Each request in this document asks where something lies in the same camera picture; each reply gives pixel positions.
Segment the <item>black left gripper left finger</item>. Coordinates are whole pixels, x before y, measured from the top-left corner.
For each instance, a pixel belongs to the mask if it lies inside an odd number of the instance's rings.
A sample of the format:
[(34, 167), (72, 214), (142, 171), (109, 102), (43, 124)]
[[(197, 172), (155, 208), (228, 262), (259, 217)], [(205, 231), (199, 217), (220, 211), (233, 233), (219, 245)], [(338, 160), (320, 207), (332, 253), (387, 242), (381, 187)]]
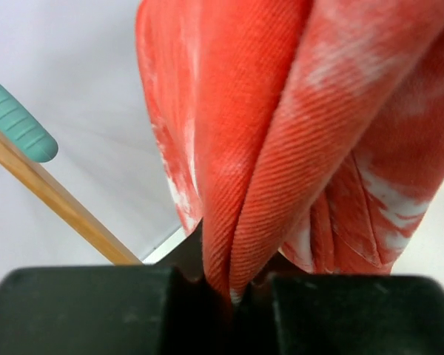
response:
[(153, 266), (21, 268), (0, 282), (0, 354), (224, 354), (201, 228)]

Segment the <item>red white trousers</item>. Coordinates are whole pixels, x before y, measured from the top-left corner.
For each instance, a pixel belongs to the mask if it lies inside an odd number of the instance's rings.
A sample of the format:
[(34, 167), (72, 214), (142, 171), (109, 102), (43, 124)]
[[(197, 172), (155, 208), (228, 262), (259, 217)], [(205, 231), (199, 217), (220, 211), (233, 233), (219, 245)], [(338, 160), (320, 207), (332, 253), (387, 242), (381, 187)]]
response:
[(143, 1), (135, 35), (215, 290), (239, 302), (277, 252), (391, 271), (444, 180), (444, 1)]

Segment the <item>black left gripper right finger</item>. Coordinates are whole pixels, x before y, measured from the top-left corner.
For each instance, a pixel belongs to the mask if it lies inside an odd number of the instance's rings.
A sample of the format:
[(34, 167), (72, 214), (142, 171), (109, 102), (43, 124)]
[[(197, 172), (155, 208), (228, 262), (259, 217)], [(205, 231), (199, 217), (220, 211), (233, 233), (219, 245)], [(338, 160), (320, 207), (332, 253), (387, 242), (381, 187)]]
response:
[(241, 303), (232, 352), (444, 355), (444, 290), (427, 277), (273, 276)]

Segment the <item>teal plastic hanger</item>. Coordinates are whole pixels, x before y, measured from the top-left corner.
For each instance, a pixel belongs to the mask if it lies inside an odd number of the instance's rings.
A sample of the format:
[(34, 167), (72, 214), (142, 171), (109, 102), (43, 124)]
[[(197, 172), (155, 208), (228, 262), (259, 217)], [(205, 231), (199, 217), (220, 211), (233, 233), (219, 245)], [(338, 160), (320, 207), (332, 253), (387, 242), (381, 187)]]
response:
[(55, 138), (1, 84), (0, 132), (36, 163), (49, 162), (58, 153)]

